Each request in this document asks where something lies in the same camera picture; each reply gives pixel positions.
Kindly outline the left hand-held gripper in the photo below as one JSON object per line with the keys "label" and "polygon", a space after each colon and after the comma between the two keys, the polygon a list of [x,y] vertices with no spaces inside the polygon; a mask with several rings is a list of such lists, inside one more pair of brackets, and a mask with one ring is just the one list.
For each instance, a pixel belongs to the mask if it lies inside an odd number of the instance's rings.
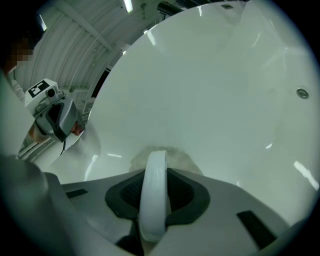
{"label": "left hand-held gripper", "polygon": [[40,132],[57,142],[67,138],[78,118],[74,101],[64,95],[58,83],[47,78],[25,92],[24,106],[34,117],[39,114],[35,124]]}

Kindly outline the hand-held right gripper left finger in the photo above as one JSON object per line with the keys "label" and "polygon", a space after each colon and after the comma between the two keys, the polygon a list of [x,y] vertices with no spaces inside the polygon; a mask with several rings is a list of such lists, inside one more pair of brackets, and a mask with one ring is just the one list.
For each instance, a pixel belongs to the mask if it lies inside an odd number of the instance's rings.
{"label": "hand-held right gripper left finger", "polygon": [[138,171],[62,187],[77,211],[104,238],[142,256],[138,215],[144,174]]}

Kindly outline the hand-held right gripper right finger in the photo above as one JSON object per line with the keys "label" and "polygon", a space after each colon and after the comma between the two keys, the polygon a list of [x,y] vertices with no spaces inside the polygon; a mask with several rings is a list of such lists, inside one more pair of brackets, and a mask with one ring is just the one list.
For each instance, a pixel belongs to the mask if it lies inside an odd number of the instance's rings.
{"label": "hand-held right gripper right finger", "polygon": [[157,256],[272,256],[288,224],[242,188],[187,171],[168,170],[171,212]]}

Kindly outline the person's left hand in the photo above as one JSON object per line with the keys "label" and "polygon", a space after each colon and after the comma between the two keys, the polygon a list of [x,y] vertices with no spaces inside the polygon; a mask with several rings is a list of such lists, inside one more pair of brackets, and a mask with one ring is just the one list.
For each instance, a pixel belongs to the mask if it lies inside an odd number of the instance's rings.
{"label": "person's left hand", "polygon": [[76,136],[79,136],[84,131],[84,128],[76,121],[71,128],[70,132]]}

